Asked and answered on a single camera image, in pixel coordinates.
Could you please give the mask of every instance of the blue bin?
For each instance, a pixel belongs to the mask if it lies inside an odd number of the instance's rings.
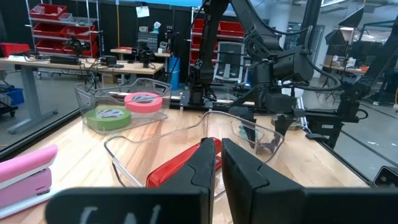
[[[178,83],[180,79],[180,58],[178,57],[170,57],[169,59],[169,72],[172,72],[172,79],[170,81],[170,84],[173,86],[173,90],[178,90]]]
[[[16,106],[25,102],[24,89],[22,88],[8,88],[8,92],[4,94],[11,98],[10,106]]]

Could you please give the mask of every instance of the floor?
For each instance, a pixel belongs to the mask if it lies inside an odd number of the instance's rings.
[[[18,88],[23,88],[19,73],[9,75],[6,81]],[[9,114],[0,116],[0,150],[75,110],[78,105],[74,85],[77,83],[83,83],[83,80],[71,75],[49,77],[43,74],[41,80],[36,80],[41,110],[46,112],[58,108],[59,114],[53,115],[33,129],[12,135],[7,133],[7,128],[28,118],[27,108],[25,105],[20,105],[15,118],[11,118]],[[317,79],[312,81],[313,85],[319,83]],[[173,91],[173,94],[178,95],[179,92]],[[326,97],[326,94],[318,96],[314,92],[306,91],[303,96],[305,107],[311,109],[338,107],[338,99],[333,103],[332,97],[328,99]],[[220,95],[219,98],[225,98],[225,94]],[[398,139],[396,138],[398,114],[392,107],[373,106],[367,102],[362,102],[361,108],[369,113],[369,118],[358,124],[345,124],[335,150],[365,176],[373,179],[381,166],[398,167]]]

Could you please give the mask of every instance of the table surface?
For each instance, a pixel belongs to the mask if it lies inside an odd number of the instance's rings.
[[[164,121],[122,131],[120,135],[129,139],[146,139],[197,124],[203,113],[169,110],[168,115],[169,118]],[[270,122],[270,116],[257,116],[256,118],[257,124],[274,129]],[[211,127],[210,131],[223,132],[218,127]],[[192,141],[191,135],[195,135],[195,132],[181,133],[177,140],[178,144],[181,144],[184,149],[196,144],[197,139]],[[59,152],[55,162],[50,167],[53,174],[53,184],[61,185],[63,188],[117,186],[119,184],[113,174],[108,153],[104,149],[104,142],[108,138],[109,135],[97,134],[87,127],[81,118],[77,118],[35,144],[23,154],[56,144]],[[126,146],[117,141],[112,143],[111,146],[116,146],[118,155],[122,158],[132,158],[132,150],[126,150]],[[138,152],[137,155],[134,155],[136,159],[140,158],[146,164],[149,163],[148,166],[153,170],[156,168],[154,167],[156,161],[159,159],[168,160],[170,155],[175,154],[173,152],[175,142],[170,146],[168,144],[162,145],[162,150],[159,151],[146,149],[142,152],[134,151],[133,154]],[[306,187],[367,187],[359,177],[316,141],[308,140],[302,130],[288,131],[285,142],[268,164],[281,174]],[[45,223],[45,206],[46,203],[36,205],[0,220],[0,223]],[[225,195],[215,201],[213,223],[231,223],[231,215]]]
[[[18,58],[0,58],[0,64],[13,64],[13,65],[27,65],[31,67],[39,67],[39,68],[60,68],[60,69],[70,69],[70,70],[79,70],[80,68],[88,69],[92,62],[94,61],[93,58],[80,59],[82,65],[65,65],[65,64],[57,64],[57,63],[50,63],[49,61],[26,61],[24,57]],[[162,63],[152,63],[155,68],[143,68],[142,63],[126,63],[120,62],[119,64],[124,65],[124,68],[107,68],[105,66],[98,66],[98,71],[103,73],[135,73],[135,74],[144,74],[144,75],[154,75],[157,71],[164,67]]]
[[[338,67],[338,66],[330,66],[330,65],[323,65],[326,68],[331,68],[331,69],[335,69],[335,70],[339,70],[339,71],[343,71],[344,67]],[[357,69],[353,69],[353,68],[347,68],[345,70],[346,72],[351,72],[354,74],[358,74],[358,75],[364,75],[366,73],[366,71],[364,70],[357,70]]]
[[[131,50],[127,49],[111,49],[112,53],[118,53],[118,54],[131,54]],[[156,57],[171,57],[170,53],[158,53],[154,52]]]

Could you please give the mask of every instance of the paper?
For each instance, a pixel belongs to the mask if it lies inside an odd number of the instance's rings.
[[[137,11],[137,17],[138,18],[149,16],[149,8],[148,8],[148,6],[136,7],[136,11]]]

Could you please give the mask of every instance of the white chair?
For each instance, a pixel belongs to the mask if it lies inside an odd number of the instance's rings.
[[[244,85],[248,79],[248,68],[244,61],[244,44],[219,42],[214,80],[234,85]]]

